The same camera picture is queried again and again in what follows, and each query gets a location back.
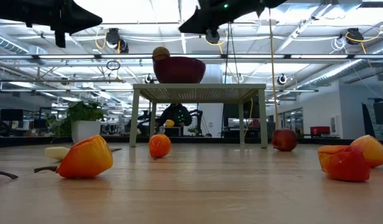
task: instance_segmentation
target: wooden table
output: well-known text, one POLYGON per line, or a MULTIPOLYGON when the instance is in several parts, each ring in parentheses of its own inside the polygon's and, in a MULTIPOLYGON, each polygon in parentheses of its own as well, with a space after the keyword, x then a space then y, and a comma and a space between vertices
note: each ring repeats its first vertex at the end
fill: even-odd
MULTIPOLYGON (((261 145, 262 148, 267 148, 265 84, 134 84, 133 87, 134 99, 129 140, 131 147, 136 146, 140 96, 152 102, 151 124, 155 123, 157 103, 237 103, 239 105, 240 144, 244 144, 243 105, 258 94, 261 145)), ((154 128, 154 125, 150 125, 150 136, 153 136, 154 128)))

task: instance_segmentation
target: red bowl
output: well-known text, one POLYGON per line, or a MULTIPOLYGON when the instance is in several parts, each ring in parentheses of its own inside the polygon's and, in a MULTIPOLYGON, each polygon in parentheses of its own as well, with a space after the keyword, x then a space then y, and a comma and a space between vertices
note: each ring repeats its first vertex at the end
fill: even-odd
POLYGON ((154 73, 160 83, 200 83, 205 64, 195 58, 169 57, 154 62, 154 73))

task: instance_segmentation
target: pepper stem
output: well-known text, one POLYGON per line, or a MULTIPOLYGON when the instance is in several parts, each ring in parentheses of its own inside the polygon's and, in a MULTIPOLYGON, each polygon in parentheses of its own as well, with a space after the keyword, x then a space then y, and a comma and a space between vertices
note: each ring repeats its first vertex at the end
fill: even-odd
POLYGON ((4 171, 0 171, 0 175, 5 175, 5 176, 10 177, 12 179, 18 178, 18 176, 14 175, 14 174, 7 173, 7 172, 4 172, 4 171))
POLYGON ((49 167, 39 167, 34 169, 34 173, 38 173, 42 170, 50 170, 52 172, 56 172, 57 166, 49 166, 49 167))

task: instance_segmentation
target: yellow bell pepper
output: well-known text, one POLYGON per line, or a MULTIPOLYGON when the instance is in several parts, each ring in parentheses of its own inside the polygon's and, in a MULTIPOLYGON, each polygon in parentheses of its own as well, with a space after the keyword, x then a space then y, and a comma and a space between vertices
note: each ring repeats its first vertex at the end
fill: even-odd
POLYGON ((59 167, 41 167, 34 172, 51 170, 65 178, 90 178, 110 169, 113 156, 101 136, 93 136, 75 144, 59 167))

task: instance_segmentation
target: wooden tabletop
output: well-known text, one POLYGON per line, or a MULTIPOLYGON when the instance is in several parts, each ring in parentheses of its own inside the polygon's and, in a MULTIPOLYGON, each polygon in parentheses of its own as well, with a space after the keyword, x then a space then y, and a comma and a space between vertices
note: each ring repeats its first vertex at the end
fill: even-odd
POLYGON ((146 144, 113 153, 96 179, 63 179, 46 146, 0 149, 0 224, 383 223, 383 167, 367 183, 329 180, 314 145, 293 152, 238 144, 173 144, 156 161, 146 144))

